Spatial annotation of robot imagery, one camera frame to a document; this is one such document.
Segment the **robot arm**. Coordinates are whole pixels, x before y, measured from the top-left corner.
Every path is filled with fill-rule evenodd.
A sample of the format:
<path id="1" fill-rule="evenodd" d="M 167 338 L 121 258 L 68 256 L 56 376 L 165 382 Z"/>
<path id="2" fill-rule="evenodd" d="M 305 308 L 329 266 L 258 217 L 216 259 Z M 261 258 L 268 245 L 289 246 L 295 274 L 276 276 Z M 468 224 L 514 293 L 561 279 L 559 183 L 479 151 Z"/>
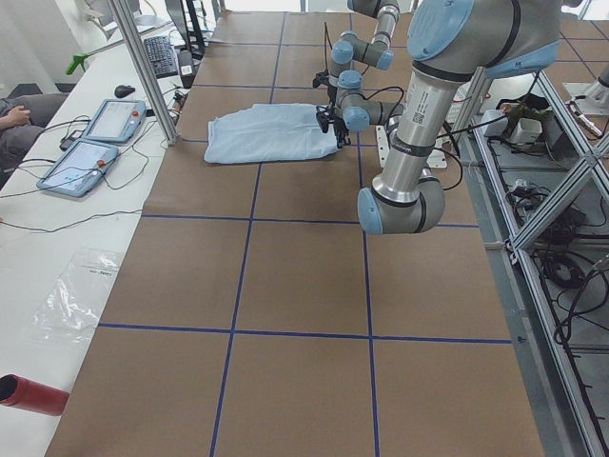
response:
<path id="1" fill-rule="evenodd" d="M 347 134 L 389 124 L 390 151 L 383 171 L 358 194 L 358 215 L 369 234 L 418 233 L 432 229 L 445 208 L 440 181 L 427 167 L 436 138 L 459 86 L 477 68 L 500 79 L 543 70 L 557 58 L 560 1 L 425 1 L 407 33 L 412 75 L 403 104 L 363 95 L 354 61 L 386 70 L 400 20 L 395 1 L 351 1 L 349 8 L 376 19 L 370 42 L 345 31 L 334 44 L 328 70 L 315 84 L 327 86 L 330 104 L 318 107 L 322 130 L 332 129 L 338 146 Z"/>
<path id="2" fill-rule="evenodd" d="M 314 89 L 327 87 L 331 103 L 336 102 L 336 93 L 340 75 L 351 69 L 351 62 L 356 61 L 379 70 L 387 70 L 394 58 L 390 49 L 392 36 L 401 17 L 400 7 L 394 0 L 349 0 L 350 10 L 377 21 L 370 42 L 361 39 L 353 30 L 346 30 L 330 46 L 330 60 L 325 60 L 325 69 L 318 72 L 313 81 Z"/>

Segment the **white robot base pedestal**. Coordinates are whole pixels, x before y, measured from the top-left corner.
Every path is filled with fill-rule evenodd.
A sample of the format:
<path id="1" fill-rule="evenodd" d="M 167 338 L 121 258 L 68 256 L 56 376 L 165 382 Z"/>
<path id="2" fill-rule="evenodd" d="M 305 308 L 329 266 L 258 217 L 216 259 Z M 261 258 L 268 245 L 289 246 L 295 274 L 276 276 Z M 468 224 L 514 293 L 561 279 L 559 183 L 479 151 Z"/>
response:
<path id="1" fill-rule="evenodd" d="M 377 152 L 381 168 L 384 167 L 388 158 L 389 152 L 394 148 L 395 133 L 389 132 L 385 126 L 376 126 L 375 135 L 377 141 Z M 421 155 L 423 147 L 407 145 L 402 140 L 398 142 L 397 149 L 414 151 L 415 154 Z M 432 148 L 428 148 L 429 154 L 426 156 L 426 166 L 430 169 L 446 169 L 447 168 L 447 155 L 448 152 L 442 148 L 442 139 L 435 141 Z"/>

